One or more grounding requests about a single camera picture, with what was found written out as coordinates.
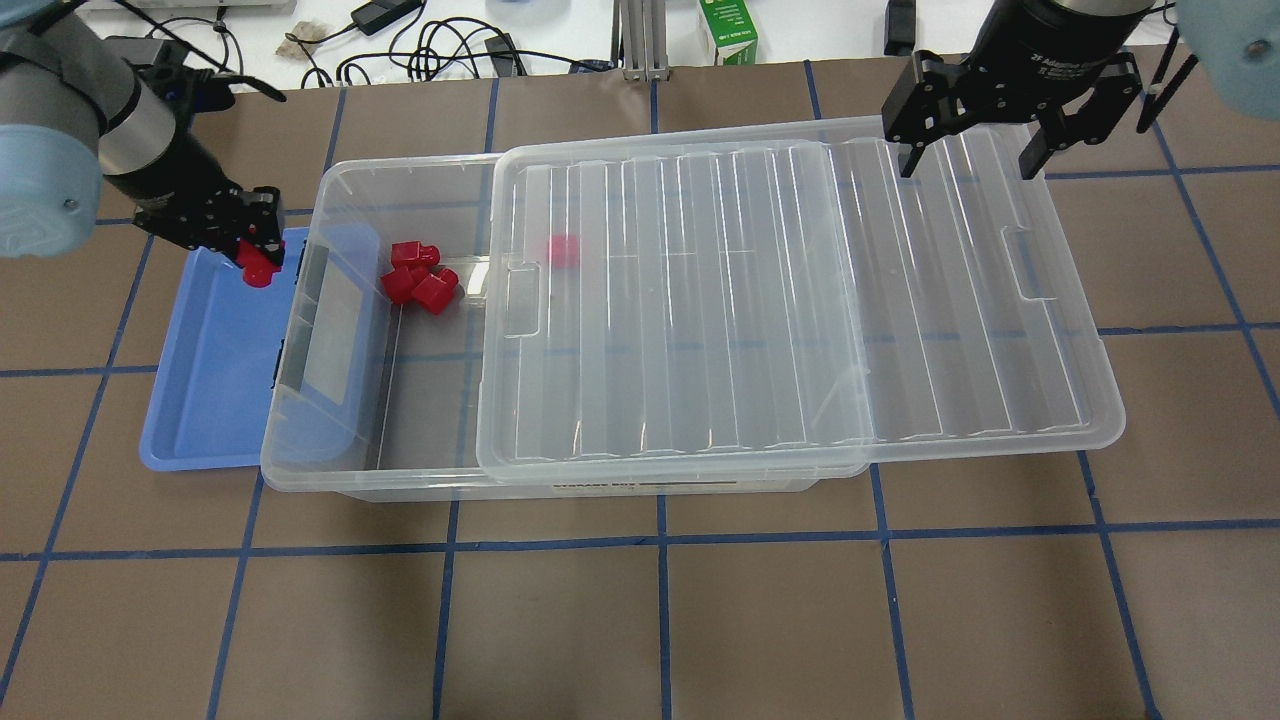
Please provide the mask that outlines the black gripper, tray side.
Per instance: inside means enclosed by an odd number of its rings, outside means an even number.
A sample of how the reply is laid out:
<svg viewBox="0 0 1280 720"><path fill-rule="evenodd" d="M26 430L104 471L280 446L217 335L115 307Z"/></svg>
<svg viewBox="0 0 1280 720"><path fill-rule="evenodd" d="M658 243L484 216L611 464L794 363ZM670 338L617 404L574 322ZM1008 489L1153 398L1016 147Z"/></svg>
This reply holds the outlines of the black gripper, tray side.
<svg viewBox="0 0 1280 720"><path fill-rule="evenodd" d="M201 145L170 145L150 159L109 151L108 182L133 202L132 224L148 234L219 254L236 254L247 240L284 263L282 191L241 186Z"/></svg>

